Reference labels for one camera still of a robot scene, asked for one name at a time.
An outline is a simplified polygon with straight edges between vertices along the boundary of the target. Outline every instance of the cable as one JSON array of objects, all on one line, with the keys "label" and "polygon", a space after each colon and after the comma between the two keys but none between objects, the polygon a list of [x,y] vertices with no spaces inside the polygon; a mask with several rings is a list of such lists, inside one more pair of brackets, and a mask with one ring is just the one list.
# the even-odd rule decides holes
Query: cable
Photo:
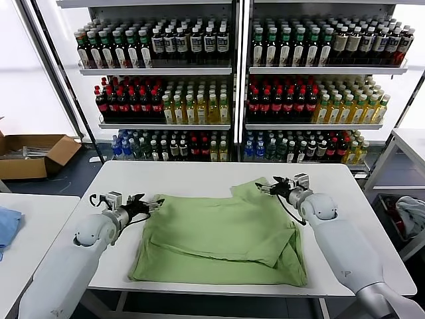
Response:
[{"label": "cable", "polygon": [[307,225],[307,222],[305,220],[299,220],[297,217],[294,216],[294,214],[292,214],[288,208],[286,208],[286,206],[284,205],[284,202],[280,199],[279,195],[276,195],[276,197],[279,199],[280,205],[282,205],[282,207],[285,209],[286,213],[290,214],[292,216],[292,218],[294,218],[298,223],[300,223],[303,226]]}]

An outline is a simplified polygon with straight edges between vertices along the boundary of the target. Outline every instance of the white table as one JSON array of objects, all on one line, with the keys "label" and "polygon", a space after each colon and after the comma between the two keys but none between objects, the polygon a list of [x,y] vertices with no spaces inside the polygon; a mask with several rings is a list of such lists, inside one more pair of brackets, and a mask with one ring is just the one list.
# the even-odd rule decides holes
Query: white table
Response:
[{"label": "white table", "polygon": [[[420,170],[420,173],[425,176],[425,130],[395,128],[392,130],[391,134],[393,135],[393,139],[386,148],[385,152],[379,157],[375,169],[372,171],[372,174],[369,176],[365,184],[365,191],[372,190],[374,188],[378,178],[384,171],[385,164],[398,150],[402,150],[403,153],[405,153]],[[391,186],[379,188],[423,189],[423,187],[415,186]],[[409,244],[405,246],[405,248],[400,251],[402,260],[407,261],[423,246],[425,246],[425,231],[422,231],[420,234],[418,234],[413,240],[411,240],[411,242],[409,242]]]},{"label": "white table", "polygon": [[0,318],[8,316],[79,201],[75,196],[0,193],[0,206],[24,215],[0,261]]},{"label": "white table", "polygon": [[[69,221],[60,232],[52,249],[70,245],[77,222],[90,213],[100,213],[89,203],[93,193],[109,191],[123,193],[124,198],[135,193],[186,197],[230,197],[230,187],[258,177],[293,177],[297,173],[310,176],[314,192],[332,195],[339,214],[351,220],[364,233],[384,265],[384,278],[397,293],[412,296],[416,287],[404,267],[383,227],[346,165],[341,164],[283,164],[283,163],[181,163],[108,161],[99,171]],[[126,229],[114,247],[108,247],[100,259],[99,268],[90,288],[120,291],[175,292],[195,294],[227,294],[239,296],[352,296],[338,283],[315,242],[311,227],[301,227],[303,253],[307,264],[308,285],[298,288],[289,285],[208,285],[164,282],[131,282],[128,270],[134,261],[141,239],[143,223]]]}]

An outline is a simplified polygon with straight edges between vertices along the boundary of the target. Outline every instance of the blue cloth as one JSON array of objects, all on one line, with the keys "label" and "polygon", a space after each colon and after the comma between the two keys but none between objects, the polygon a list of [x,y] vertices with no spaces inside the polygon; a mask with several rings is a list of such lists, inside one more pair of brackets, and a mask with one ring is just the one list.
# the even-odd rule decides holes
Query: blue cloth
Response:
[{"label": "blue cloth", "polygon": [[19,211],[0,206],[0,261],[3,259],[3,249],[15,238],[21,218]]}]

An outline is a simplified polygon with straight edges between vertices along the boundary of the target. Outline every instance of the cardboard box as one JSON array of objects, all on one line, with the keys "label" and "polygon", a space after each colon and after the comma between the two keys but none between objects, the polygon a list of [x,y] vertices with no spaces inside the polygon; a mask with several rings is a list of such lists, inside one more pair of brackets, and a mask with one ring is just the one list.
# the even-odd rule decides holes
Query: cardboard box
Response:
[{"label": "cardboard box", "polygon": [[81,144],[65,135],[9,135],[0,132],[0,156],[23,146],[51,148],[44,158],[0,159],[0,179],[43,178],[56,174]]}]

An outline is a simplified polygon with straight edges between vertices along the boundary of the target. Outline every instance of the green cloth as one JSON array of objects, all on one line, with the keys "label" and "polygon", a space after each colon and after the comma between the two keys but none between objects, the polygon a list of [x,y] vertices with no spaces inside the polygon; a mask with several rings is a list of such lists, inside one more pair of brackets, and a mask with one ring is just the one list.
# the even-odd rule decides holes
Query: green cloth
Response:
[{"label": "green cloth", "polygon": [[164,204],[143,228],[129,278],[305,285],[299,229],[254,182],[232,187],[231,198],[157,195]]}]

